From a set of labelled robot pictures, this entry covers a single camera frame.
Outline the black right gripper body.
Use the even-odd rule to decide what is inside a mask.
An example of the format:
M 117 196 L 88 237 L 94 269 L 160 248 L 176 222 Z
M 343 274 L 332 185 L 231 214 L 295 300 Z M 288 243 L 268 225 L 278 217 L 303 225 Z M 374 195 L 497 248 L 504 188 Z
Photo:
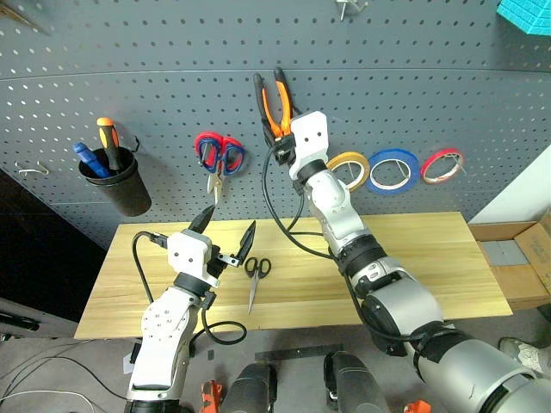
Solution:
M 275 160 L 279 165 L 286 164 L 287 166 L 291 166 L 296 159 L 295 147 L 296 142 L 294 134 L 290 133 L 281 138 L 275 139 L 272 142 L 270 149 L 272 150 Z

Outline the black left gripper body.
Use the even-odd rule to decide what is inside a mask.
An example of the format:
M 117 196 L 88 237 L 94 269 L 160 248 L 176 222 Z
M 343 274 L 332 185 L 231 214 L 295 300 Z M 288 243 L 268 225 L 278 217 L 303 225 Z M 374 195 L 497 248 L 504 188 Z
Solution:
M 241 264 L 239 255 L 224 254 L 218 245 L 213 244 L 211 258 L 207 262 L 207 273 L 218 280 L 228 266 L 238 268 Z

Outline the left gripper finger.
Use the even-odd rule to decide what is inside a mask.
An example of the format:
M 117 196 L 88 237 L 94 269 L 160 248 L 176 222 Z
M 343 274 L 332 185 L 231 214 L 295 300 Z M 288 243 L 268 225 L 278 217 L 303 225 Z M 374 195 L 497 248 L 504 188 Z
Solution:
M 206 228 L 207 228 L 207 226 L 208 226 L 208 224 L 209 224 L 209 222 L 210 222 L 210 220 L 211 220 L 211 218 L 214 214 L 214 210 L 215 210 L 215 205 L 211 205 L 211 206 L 208 206 L 205 209 L 203 209 L 191 221 L 191 223 L 189 224 L 188 229 L 190 231 L 202 234 L 206 230 Z
M 246 257 L 249 255 L 249 252 L 254 242 L 255 231 L 256 221 L 253 220 L 240 240 L 240 248 L 237 254 L 239 264 L 243 264 Z

